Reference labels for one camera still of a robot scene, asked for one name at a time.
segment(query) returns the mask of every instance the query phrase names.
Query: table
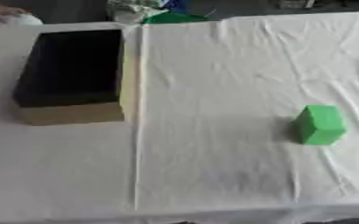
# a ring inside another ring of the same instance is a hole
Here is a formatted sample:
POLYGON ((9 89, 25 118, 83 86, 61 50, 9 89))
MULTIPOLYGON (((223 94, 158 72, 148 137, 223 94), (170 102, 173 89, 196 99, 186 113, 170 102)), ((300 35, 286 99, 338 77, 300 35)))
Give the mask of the table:
POLYGON ((40 32, 114 27, 0 28, 0 221, 359 217, 359 13, 130 27, 134 122, 30 127, 10 116, 40 32), (348 133, 331 147, 292 142, 285 130, 307 104, 338 106, 348 133))

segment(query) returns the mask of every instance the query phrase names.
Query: green object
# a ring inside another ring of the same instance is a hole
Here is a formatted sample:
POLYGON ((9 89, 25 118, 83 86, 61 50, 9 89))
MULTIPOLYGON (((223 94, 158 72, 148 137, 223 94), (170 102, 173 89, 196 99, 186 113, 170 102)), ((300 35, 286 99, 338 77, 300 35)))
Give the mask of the green object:
POLYGON ((206 17, 165 12, 157 16, 148 17, 142 24, 181 24, 208 21, 206 17))
POLYGON ((335 106, 308 105, 295 123, 303 144, 330 145, 346 132, 335 106))

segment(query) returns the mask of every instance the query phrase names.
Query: foam cube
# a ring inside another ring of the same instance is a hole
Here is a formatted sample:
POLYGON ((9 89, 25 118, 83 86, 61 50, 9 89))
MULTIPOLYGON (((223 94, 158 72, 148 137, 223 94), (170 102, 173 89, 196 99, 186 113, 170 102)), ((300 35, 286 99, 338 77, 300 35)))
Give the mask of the foam cube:
POLYGON ((346 132, 338 108, 329 105, 306 106, 295 124, 303 144, 330 145, 346 132))

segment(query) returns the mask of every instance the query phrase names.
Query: open box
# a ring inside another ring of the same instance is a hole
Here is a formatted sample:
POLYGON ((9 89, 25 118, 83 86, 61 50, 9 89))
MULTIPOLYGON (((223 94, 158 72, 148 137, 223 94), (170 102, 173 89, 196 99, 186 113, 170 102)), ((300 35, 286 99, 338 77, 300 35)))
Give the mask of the open box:
POLYGON ((122 64, 120 30, 43 33, 14 100, 33 125, 122 121, 122 64))

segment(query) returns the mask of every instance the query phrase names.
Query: person's hand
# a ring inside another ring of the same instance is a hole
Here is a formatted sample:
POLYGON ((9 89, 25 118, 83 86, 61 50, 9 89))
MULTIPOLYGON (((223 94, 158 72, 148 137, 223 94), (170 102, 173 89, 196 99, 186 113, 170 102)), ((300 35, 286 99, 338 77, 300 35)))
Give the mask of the person's hand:
POLYGON ((19 16, 20 14, 27 14, 23 9, 8 7, 0 4, 0 22, 5 23, 4 16, 19 16))

